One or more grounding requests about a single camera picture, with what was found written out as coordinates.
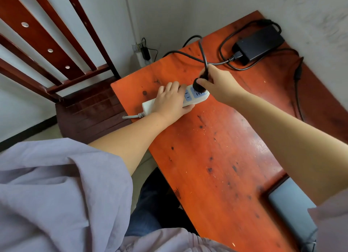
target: shirt sleeve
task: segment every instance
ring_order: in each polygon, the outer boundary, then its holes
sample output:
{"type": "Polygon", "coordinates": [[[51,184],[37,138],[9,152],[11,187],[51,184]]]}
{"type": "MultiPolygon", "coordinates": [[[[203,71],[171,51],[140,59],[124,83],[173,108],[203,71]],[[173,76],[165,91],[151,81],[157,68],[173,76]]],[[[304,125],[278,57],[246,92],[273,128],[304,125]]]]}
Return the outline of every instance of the shirt sleeve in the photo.
{"type": "Polygon", "coordinates": [[[318,228],[317,251],[347,251],[348,189],[332,196],[320,206],[308,209],[308,212],[318,228]]]}
{"type": "Polygon", "coordinates": [[[0,250],[116,251],[133,185],[122,158],[68,138],[0,155],[0,250]]]}

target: white cable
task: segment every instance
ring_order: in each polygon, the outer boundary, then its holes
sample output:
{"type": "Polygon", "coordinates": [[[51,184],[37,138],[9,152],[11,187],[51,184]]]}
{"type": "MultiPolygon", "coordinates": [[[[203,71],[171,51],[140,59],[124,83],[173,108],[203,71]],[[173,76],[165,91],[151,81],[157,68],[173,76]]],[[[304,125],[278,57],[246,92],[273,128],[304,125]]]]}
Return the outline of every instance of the white cable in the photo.
{"type": "Polygon", "coordinates": [[[122,116],[122,119],[143,118],[144,116],[145,116],[145,113],[142,112],[142,113],[138,113],[137,115],[122,116]]]}

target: jeans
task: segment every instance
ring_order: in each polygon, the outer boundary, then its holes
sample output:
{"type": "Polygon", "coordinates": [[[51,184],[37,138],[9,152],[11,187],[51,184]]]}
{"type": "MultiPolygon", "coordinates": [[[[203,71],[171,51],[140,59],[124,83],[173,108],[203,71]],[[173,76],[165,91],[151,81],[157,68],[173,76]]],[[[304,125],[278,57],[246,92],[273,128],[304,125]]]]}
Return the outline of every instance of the jeans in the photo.
{"type": "Polygon", "coordinates": [[[141,187],[125,236],[145,236],[161,228],[176,227],[185,228],[198,235],[179,205],[180,202],[166,179],[159,168],[156,168],[141,187]]]}

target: blue outlet panel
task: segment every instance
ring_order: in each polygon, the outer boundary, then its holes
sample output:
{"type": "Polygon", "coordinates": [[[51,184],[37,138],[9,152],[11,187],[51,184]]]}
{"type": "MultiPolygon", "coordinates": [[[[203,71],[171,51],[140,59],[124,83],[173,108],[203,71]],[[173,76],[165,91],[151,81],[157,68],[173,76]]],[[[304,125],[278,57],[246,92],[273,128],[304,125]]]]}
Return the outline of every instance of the blue outlet panel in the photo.
{"type": "Polygon", "coordinates": [[[185,92],[185,99],[186,99],[186,101],[191,101],[192,100],[192,97],[190,96],[190,93],[189,93],[188,90],[186,90],[186,92],[185,92]]]}
{"type": "Polygon", "coordinates": [[[203,96],[203,95],[207,94],[206,92],[195,91],[193,87],[191,87],[190,90],[191,90],[192,94],[194,95],[194,98],[198,98],[200,96],[203,96]]]}

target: wooden table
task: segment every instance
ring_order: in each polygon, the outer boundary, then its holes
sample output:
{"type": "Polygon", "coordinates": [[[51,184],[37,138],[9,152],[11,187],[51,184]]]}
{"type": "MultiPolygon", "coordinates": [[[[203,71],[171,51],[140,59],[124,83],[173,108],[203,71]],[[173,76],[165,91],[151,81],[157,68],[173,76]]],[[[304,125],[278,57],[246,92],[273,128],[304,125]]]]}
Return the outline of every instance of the wooden table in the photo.
{"type": "MultiPolygon", "coordinates": [[[[263,16],[253,12],[206,36],[202,45],[207,60],[218,62],[217,48],[224,38],[259,18],[263,16]]],[[[225,56],[231,55],[236,40],[257,29],[250,27],[229,40],[225,56]]],[[[197,42],[181,51],[201,56],[197,42]]],[[[292,53],[278,53],[249,70],[231,73],[248,91],[295,115],[292,77],[298,60],[292,53]]],[[[161,85],[192,84],[202,68],[202,63],[171,54],[113,83],[112,88],[126,112],[134,115],[142,112],[142,102],[156,97],[161,85]]],[[[299,96],[308,123],[348,141],[347,112],[305,65],[299,96]]],[[[263,196],[285,171],[236,110],[210,96],[164,130],[149,149],[200,236],[239,252],[296,250],[263,196]]]]}

